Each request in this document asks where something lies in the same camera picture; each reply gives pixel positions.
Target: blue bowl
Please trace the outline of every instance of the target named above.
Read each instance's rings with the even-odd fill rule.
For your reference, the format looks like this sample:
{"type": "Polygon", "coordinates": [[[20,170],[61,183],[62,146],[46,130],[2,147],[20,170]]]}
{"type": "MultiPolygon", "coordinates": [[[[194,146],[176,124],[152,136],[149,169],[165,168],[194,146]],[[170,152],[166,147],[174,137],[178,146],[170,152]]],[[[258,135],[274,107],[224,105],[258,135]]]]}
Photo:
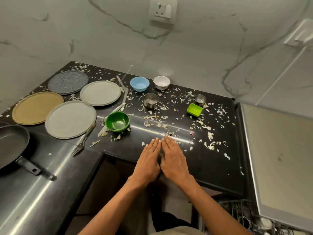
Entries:
{"type": "Polygon", "coordinates": [[[148,88],[150,82],[144,77],[134,77],[131,79],[131,86],[135,91],[144,91],[148,88]]]}

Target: tan plate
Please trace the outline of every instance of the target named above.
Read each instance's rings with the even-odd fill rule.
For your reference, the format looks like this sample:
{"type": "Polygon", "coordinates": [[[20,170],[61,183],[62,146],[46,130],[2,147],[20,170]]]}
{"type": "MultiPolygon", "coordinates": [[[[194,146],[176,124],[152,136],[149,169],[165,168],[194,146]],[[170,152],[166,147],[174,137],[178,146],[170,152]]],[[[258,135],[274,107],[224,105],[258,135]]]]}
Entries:
{"type": "Polygon", "coordinates": [[[40,124],[45,122],[48,114],[63,102],[63,97],[54,92],[35,93],[14,107],[12,118],[22,125],[40,124]]]}

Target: forearm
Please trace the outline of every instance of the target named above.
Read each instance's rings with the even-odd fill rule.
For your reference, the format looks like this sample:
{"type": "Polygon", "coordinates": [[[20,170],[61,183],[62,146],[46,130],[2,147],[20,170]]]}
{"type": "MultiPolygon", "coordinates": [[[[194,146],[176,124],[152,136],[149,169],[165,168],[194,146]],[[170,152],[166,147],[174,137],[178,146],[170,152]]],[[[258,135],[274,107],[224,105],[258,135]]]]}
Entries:
{"type": "Polygon", "coordinates": [[[189,197],[213,235],[251,235],[247,229],[212,199],[193,177],[184,181],[180,187],[189,197]]]}
{"type": "Polygon", "coordinates": [[[142,186],[128,178],[119,192],[100,210],[79,235],[114,235],[142,186]]]}

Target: fork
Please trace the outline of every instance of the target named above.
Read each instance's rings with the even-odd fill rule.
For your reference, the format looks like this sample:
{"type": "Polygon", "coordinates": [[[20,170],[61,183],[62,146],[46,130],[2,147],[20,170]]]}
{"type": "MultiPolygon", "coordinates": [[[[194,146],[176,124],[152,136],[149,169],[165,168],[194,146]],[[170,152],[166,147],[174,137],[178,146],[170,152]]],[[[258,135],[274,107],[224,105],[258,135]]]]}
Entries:
{"type": "MultiPolygon", "coordinates": [[[[124,105],[125,105],[126,103],[124,102],[123,104],[121,104],[121,105],[119,105],[118,107],[116,107],[114,110],[112,110],[112,112],[110,113],[110,114],[112,114],[112,113],[114,113],[114,112],[117,112],[120,108],[122,108],[124,105]]],[[[107,119],[108,117],[105,117],[103,120],[101,120],[101,124],[105,124],[105,121],[106,121],[106,119],[107,119]]]]}
{"type": "Polygon", "coordinates": [[[77,145],[77,147],[71,152],[71,156],[75,156],[77,153],[79,153],[84,147],[86,139],[88,138],[91,131],[95,128],[96,122],[92,124],[92,126],[88,129],[87,133],[85,133],[83,139],[81,140],[80,144],[77,145]]]}

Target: small square dish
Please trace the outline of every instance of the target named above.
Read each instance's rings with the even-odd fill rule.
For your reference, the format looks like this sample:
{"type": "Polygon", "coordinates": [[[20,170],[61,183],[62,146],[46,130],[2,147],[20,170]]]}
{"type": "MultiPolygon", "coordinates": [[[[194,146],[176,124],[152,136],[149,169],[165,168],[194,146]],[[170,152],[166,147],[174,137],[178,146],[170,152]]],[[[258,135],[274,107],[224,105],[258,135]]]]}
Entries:
{"type": "Polygon", "coordinates": [[[187,109],[187,112],[195,117],[199,117],[203,108],[200,106],[195,105],[194,103],[191,103],[187,109]]]}

